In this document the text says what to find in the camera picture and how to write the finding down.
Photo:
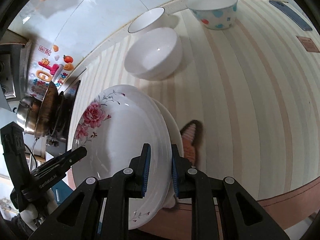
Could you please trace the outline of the gloved left hand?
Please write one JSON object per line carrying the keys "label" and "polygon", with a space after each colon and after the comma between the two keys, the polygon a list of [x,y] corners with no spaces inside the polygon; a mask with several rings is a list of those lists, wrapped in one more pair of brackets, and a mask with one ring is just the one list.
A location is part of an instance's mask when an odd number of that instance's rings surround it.
{"label": "gloved left hand", "polygon": [[[58,204],[54,198],[52,189],[47,191],[47,212],[51,215]],[[37,229],[36,219],[39,213],[33,204],[30,204],[24,211],[19,213],[11,220],[7,220],[7,225],[17,239],[28,239]]]}

